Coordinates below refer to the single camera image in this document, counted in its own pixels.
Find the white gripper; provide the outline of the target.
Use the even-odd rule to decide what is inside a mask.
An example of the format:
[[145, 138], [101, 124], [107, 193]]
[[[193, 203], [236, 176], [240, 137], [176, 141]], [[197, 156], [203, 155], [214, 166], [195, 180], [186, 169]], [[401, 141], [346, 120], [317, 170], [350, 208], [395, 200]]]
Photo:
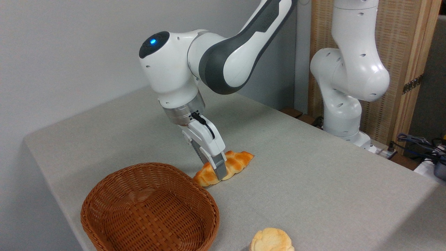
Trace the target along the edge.
[[[204, 121], [205, 124], [198, 120], [192, 120], [187, 126], [180, 126], [180, 128], [202, 163], [210, 162], [217, 180], [221, 181], [227, 175], [225, 144], [215, 125], [208, 119], [204, 119]], [[201, 148], [209, 154], [208, 158]]]

